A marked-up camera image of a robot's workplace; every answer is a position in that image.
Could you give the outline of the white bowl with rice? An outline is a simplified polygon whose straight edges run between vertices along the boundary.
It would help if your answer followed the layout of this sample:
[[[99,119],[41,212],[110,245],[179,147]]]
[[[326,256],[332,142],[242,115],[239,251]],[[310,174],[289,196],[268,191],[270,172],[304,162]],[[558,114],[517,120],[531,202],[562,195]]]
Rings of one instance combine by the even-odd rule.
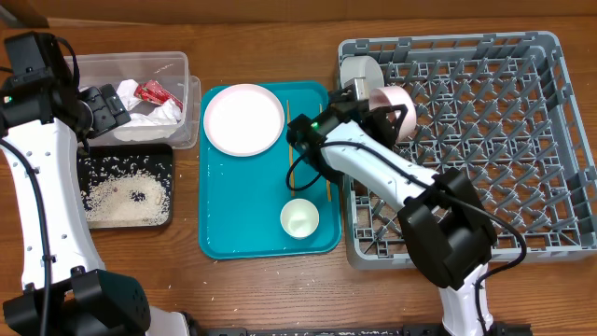
[[[340,64],[340,84],[343,88],[353,78],[363,78],[370,89],[385,85],[381,66],[370,56],[347,57]]]

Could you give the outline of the white napkin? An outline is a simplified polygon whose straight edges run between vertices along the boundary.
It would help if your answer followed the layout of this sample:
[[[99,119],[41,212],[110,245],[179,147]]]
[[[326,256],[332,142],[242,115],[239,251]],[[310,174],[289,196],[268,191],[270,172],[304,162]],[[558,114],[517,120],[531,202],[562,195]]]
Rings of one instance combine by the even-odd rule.
[[[114,136],[120,141],[149,141],[167,138],[176,130],[182,118],[181,109],[172,100],[153,109],[148,115],[131,113],[131,120],[114,130]]]
[[[117,88],[117,95],[127,111],[133,110],[141,103],[141,99],[135,96],[139,83],[134,79],[126,79],[120,82]]]

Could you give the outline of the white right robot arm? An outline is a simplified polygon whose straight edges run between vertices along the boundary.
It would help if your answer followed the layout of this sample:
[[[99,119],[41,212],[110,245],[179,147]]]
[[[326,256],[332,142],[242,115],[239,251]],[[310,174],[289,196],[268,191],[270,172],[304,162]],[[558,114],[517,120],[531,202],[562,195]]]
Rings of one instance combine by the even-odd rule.
[[[317,116],[288,124],[286,140],[326,180],[348,175],[396,211],[410,259],[438,287],[443,316],[436,335],[528,335],[528,327],[494,321],[489,277],[521,264],[521,234],[488,212],[460,170],[443,173],[393,150],[417,124],[416,108],[400,87],[373,89],[365,98],[351,85],[330,94]]]

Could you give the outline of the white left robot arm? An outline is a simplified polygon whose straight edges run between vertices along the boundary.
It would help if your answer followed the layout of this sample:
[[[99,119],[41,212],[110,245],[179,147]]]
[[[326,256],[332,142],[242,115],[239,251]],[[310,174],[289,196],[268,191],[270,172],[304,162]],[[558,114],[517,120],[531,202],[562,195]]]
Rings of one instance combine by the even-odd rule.
[[[187,313],[151,306],[139,282],[109,272],[92,241],[76,156],[128,122],[111,85],[81,90],[68,42],[28,32],[5,42],[1,148],[18,199],[22,293],[4,319],[20,335],[197,335]]]

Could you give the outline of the clear plastic waste bin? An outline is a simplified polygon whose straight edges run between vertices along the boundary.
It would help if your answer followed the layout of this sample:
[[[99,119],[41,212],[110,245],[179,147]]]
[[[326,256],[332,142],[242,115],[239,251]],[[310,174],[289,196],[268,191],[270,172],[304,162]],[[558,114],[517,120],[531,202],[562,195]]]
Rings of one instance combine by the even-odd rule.
[[[128,52],[78,55],[80,88],[100,87],[133,79],[142,84],[156,80],[183,103],[181,119],[170,125],[119,126],[90,145],[120,146],[167,144],[174,149],[195,146],[199,135],[201,82],[189,72],[187,55],[182,51]]]

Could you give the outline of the grey dishwasher rack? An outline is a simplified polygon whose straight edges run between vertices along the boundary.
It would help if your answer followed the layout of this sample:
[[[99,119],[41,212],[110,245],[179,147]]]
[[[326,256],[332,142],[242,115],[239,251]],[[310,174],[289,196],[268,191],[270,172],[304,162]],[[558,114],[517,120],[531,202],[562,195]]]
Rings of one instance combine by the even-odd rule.
[[[507,220],[493,257],[577,260],[596,252],[596,163],[558,37],[547,31],[347,39],[338,58],[368,56],[407,91],[418,125],[403,158],[471,179]]]

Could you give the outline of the red snack wrapper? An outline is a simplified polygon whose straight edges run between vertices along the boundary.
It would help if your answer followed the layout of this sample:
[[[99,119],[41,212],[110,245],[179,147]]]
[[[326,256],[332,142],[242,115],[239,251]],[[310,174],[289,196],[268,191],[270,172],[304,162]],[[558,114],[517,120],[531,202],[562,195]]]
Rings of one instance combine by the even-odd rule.
[[[172,100],[180,110],[184,107],[182,101],[164,89],[157,80],[139,84],[133,96],[154,105],[164,105],[168,100]]]

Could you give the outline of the right wooden chopstick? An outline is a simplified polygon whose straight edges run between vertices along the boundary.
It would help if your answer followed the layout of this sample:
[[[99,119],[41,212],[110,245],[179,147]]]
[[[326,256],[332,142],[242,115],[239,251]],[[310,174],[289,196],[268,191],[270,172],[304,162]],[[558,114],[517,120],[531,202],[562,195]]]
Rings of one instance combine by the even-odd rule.
[[[319,105],[319,114],[323,113],[323,106],[320,104]],[[327,196],[327,200],[329,202],[332,201],[332,193],[331,193],[331,187],[330,187],[330,182],[329,180],[326,179],[326,196]]]

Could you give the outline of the wooden chopstick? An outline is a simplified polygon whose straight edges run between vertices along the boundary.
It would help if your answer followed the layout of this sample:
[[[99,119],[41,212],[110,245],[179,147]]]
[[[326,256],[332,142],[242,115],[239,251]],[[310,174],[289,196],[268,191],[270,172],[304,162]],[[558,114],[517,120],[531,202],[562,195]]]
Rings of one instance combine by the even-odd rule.
[[[319,114],[323,113],[323,106],[320,104],[319,105]],[[327,200],[329,202],[332,201],[332,193],[331,193],[331,187],[330,187],[330,182],[329,180],[326,179],[326,196],[327,196]]]
[[[290,130],[289,127],[289,123],[291,121],[291,112],[290,112],[290,103],[288,100],[286,100],[286,121],[287,121],[287,130]],[[292,148],[292,146],[289,144],[288,145],[288,159],[289,159],[289,171],[287,173],[287,177],[288,177],[288,184],[290,186],[290,193],[291,193],[291,197],[295,197],[295,191],[292,190],[292,188],[294,188],[294,171],[292,169],[292,164],[294,163],[294,149]]]

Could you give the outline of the left wooden chopstick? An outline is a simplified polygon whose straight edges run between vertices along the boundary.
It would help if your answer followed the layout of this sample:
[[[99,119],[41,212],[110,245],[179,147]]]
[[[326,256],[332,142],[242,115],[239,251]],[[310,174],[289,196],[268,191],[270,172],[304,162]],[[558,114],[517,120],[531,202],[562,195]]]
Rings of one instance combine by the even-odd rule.
[[[289,127],[289,123],[291,121],[291,112],[290,112],[290,103],[288,100],[286,100],[286,121],[287,121],[287,130],[290,130]],[[294,171],[292,169],[292,164],[294,163],[294,149],[292,148],[292,146],[289,144],[288,145],[288,159],[289,159],[289,171],[287,173],[287,177],[288,177],[288,184],[290,186],[290,193],[291,193],[291,197],[295,197],[295,191],[292,190],[292,188],[294,188]]]

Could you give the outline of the small white cup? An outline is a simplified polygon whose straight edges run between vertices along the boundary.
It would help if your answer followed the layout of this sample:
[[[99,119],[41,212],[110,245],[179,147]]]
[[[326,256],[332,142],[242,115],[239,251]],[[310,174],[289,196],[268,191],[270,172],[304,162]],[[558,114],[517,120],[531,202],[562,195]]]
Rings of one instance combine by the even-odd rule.
[[[293,199],[282,208],[280,222],[289,236],[305,239],[318,228],[319,212],[312,202],[306,199]]]

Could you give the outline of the large white plate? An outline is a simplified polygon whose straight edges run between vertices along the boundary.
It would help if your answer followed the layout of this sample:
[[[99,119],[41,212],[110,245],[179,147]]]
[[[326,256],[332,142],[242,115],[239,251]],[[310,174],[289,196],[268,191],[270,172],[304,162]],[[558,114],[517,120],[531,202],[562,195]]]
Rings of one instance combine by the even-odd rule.
[[[207,139],[219,151],[250,157],[277,142],[285,126],[285,111],[270,90],[238,84],[215,95],[206,106],[202,124]]]

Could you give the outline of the teal serving tray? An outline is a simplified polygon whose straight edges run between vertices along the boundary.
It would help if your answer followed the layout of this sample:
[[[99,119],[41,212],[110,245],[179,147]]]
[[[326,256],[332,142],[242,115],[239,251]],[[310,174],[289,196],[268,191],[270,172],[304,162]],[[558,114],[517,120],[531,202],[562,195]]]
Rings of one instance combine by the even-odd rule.
[[[277,142],[250,157],[234,157],[215,148],[203,129],[208,103],[225,88],[205,93],[201,103],[199,172],[199,246],[212,259],[250,259],[326,253],[341,238],[339,189],[330,185],[332,201],[326,196],[326,181],[306,163],[292,164],[295,197],[291,197],[286,100],[291,118],[300,114],[313,118],[319,105],[328,103],[326,88],[315,81],[256,84],[270,90],[285,111],[285,126]],[[316,231],[295,239],[282,228],[280,214],[293,199],[312,202],[319,212]]]

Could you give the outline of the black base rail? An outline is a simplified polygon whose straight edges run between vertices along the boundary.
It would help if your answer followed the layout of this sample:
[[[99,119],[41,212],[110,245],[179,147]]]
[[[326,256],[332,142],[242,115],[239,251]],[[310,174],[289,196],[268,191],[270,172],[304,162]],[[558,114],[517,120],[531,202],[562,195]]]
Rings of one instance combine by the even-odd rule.
[[[385,329],[263,329],[244,328],[202,329],[190,332],[198,336],[445,336],[441,324],[414,324]]]

